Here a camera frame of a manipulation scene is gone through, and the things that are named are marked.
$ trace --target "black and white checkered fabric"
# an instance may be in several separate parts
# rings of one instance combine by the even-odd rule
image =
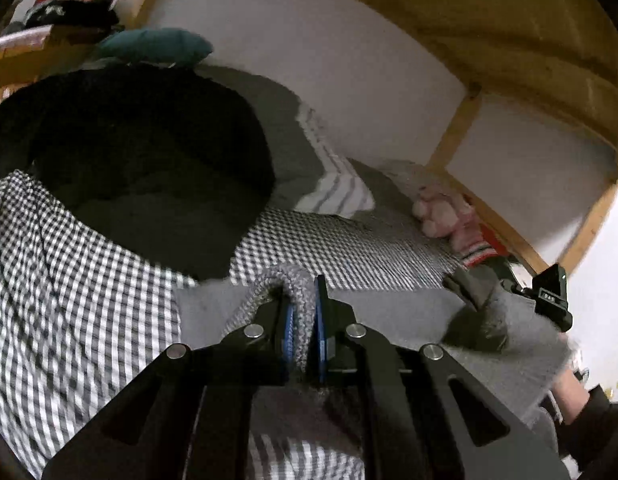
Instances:
[[[36,478],[179,339],[171,290],[194,284],[78,222],[25,173],[0,180],[0,433]]]
[[[267,267],[298,264],[324,274],[331,288],[440,288],[461,263],[444,240],[427,238],[411,219],[374,228],[337,216],[266,209],[236,248],[230,276],[249,285]]]
[[[365,463],[360,458],[312,442],[250,434],[248,449],[249,480],[365,479]]]
[[[439,286],[459,265],[415,225],[384,232],[338,217],[267,209],[231,261],[249,283],[297,263],[333,288]],[[21,171],[0,180],[0,433],[36,477],[46,462],[180,337],[174,287],[150,264],[78,222]],[[362,478],[358,458],[308,442],[251,439],[253,478]]]

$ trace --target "white wall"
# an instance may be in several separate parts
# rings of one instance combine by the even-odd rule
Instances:
[[[183,27],[212,62],[295,91],[366,162],[426,162],[464,96],[438,60],[356,0],[157,0],[148,26]]]
[[[618,381],[618,193],[598,236],[568,280],[574,336],[591,367],[589,384]],[[618,400],[618,390],[614,394]]]
[[[609,185],[615,163],[614,151],[589,134],[486,96],[447,169],[553,264]]]

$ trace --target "black metal bracket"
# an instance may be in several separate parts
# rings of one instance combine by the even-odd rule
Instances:
[[[316,286],[307,380],[358,386],[366,478],[568,478],[558,456],[445,349],[397,348],[330,299],[323,277]],[[289,308],[280,297],[217,345],[167,348],[50,460],[43,480],[243,478],[253,394],[287,381]]]
[[[531,288],[521,288],[515,283],[506,288],[514,294],[534,300],[535,313],[553,321],[561,332],[567,332],[572,327],[574,318],[567,302],[567,275],[560,265],[553,264],[535,276]]]

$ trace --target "teal pillow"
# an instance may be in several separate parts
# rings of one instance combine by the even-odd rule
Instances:
[[[211,43],[188,30],[138,28],[123,30],[100,41],[95,56],[193,67],[213,51]]]

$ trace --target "screw head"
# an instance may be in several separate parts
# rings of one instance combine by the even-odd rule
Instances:
[[[364,337],[367,334],[367,329],[360,323],[352,323],[346,329],[345,332],[349,337],[358,339]]]
[[[167,348],[167,357],[169,359],[180,359],[187,353],[187,347],[181,343],[175,343]]]
[[[244,327],[244,335],[250,339],[256,339],[265,333],[265,329],[258,324],[250,324]]]
[[[442,359],[442,356],[444,355],[442,348],[440,348],[438,345],[433,344],[425,345],[425,347],[422,349],[422,353],[427,359],[431,359],[432,361]]]

